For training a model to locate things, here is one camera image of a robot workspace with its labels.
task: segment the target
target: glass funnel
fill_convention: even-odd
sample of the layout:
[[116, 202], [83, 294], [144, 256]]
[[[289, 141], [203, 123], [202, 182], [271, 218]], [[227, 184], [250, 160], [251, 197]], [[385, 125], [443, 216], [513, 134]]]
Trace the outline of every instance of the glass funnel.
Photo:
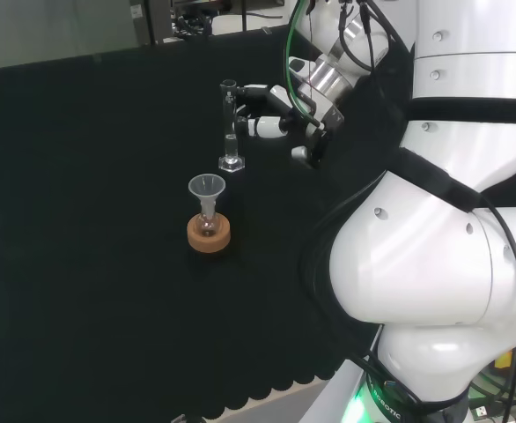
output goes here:
[[223, 97], [223, 131], [225, 133], [225, 156], [219, 158], [219, 169], [236, 172], [244, 167], [244, 158], [239, 156], [239, 142], [234, 131], [237, 110], [237, 83], [227, 79], [221, 83]]
[[199, 174], [189, 181], [189, 192], [199, 198], [202, 205], [202, 212], [195, 219], [195, 228], [200, 235], [217, 233], [220, 221], [215, 213], [215, 201], [225, 186], [225, 180], [216, 174]]

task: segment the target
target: black fabric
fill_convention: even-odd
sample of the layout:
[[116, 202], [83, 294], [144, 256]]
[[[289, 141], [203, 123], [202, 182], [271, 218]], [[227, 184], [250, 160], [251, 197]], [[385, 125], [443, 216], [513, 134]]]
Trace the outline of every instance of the black fabric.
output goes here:
[[516, 123], [516, 99], [413, 99], [407, 118], [410, 121]]
[[[296, 262], [402, 138], [371, 84], [341, 106], [319, 171], [289, 159], [302, 140], [242, 143], [217, 203], [230, 247], [186, 240], [188, 181], [223, 148], [218, 86], [279, 84], [272, 32], [0, 70], [0, 422], [212, 418], [338, 367]], [[304, 45], [291, 54], [312, 58]], [[406, 58], [392, 50], [378, 76], [404, 110]], [[490, 197], [516, 204], [516, 189]], [[374, 328], [354, 327], [364, 351]]]
[[387, 170], [463, 212], [471, 212], [481, 203], [480, 193], [406, 148], [391, 155]]

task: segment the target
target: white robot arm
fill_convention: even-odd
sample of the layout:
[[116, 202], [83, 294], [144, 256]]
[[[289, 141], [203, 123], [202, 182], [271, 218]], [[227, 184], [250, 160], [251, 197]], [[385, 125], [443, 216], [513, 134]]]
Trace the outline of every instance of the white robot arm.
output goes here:
[[[421, 0], [414, 16], [420, 108], [401, 148], [482, 192], [516, 174], [516, 3]], [[499, 211], [516, 241], [516, 208]], [[516, 346], [516, 260], [498, 221], [393, 172], [337, 235], [330, 277], [349, 315], [385, 324], [380, 362], [422, 401], [463, 396]], [[393, 420], [380, 405], [375, 421]]]

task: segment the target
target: funnel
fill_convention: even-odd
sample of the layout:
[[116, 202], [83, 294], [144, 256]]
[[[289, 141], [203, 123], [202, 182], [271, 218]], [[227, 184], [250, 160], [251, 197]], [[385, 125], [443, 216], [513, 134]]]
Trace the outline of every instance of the funnel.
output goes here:
[[189, 192], [199, 198], [201, 213], [188, 223], [189, 244], [203, 253], [213, 253], [226, 247], [231, 239], [227, 218], [215, 213], [215, 200], [225, 190], [225, 180], [216, 174], [199, 174], [188, 184]]

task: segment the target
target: green light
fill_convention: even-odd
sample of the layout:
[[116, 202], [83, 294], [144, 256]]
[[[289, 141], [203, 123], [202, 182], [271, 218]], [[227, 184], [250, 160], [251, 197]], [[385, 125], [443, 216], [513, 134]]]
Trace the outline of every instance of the green light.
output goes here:
[[344, 412], [343, 419], [340, 420], [340, 423], [358, 423], [362, 419], [364, 411], [365, 408], [362, 403], [362, 399], [357, 395], [353, 397], [346, 406], [346, 411]]

